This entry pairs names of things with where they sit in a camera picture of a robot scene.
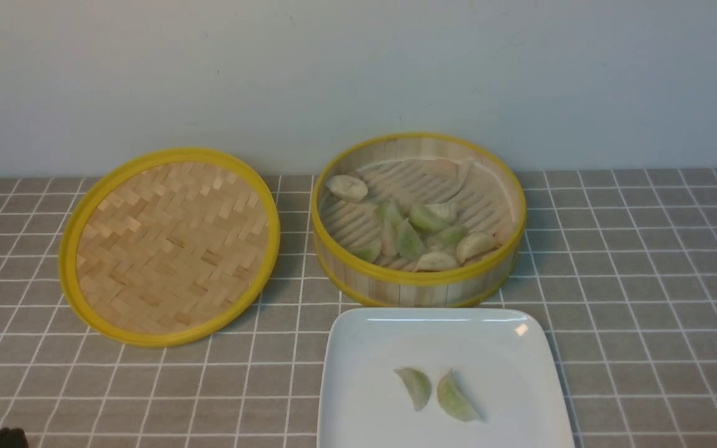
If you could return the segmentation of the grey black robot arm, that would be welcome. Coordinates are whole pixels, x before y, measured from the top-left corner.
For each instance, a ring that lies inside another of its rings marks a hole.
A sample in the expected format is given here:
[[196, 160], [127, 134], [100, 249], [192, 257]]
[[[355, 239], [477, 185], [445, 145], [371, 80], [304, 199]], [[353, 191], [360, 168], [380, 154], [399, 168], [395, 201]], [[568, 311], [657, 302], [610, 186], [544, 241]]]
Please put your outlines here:
[[0, 428], [0, 448], [29, 448], [26, 432], [22, 428]]

